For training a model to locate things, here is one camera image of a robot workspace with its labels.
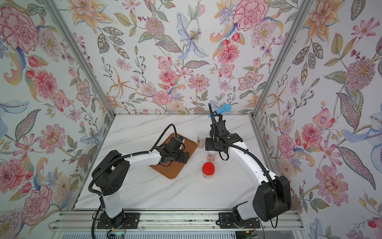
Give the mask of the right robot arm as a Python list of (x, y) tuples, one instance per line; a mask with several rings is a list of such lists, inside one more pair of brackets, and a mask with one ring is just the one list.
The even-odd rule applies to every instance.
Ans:
[(290, 181), (265, 167), (238, 134), (226, 129), (225, 120), (212, 118), (211, 121), (205, 150), (224, 153), (223, 160), (234, 159), (256, 187), (254, 198), (244, 200), (236, 208), (238, 215), (242, 219), (257, 217), (267, 222), (291, 210)]

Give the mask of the white lid candy jar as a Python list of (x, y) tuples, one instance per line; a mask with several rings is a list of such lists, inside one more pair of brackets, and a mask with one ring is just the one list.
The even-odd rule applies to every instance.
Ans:
[(214, 163), (216, 159), (217, 152), (216, 151), (208, 151), (207, 162)]

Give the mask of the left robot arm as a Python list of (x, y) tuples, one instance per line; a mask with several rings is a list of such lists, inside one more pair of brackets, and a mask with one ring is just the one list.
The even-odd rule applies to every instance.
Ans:
[(128, 172), (152, 165), (169, 166), (174, 161), (187, 163), (190, 155), (185, 151), (185, 139), (173, 136), (169, 142), (155, 146), (150, 151), (123, 155), (112, 150), (93, 170), (88, 191), (98, 195), (101, 209), (111, 220), (122, 217), (119, 189)]

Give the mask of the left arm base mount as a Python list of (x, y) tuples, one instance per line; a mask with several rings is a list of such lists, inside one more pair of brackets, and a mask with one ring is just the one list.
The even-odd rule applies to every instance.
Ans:
[(106, 213), (99, 217), (97, 229), (137, 229), (140, 213), (120, 213), (115, 218), (110, 218)]

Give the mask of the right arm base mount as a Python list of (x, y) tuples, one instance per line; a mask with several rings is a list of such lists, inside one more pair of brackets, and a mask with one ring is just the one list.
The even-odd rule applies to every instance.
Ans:
[(215, 222), (221, 229), (259, 229), (261, 228), (258, 218), (244, 220), (237, 212), (218, 213)]

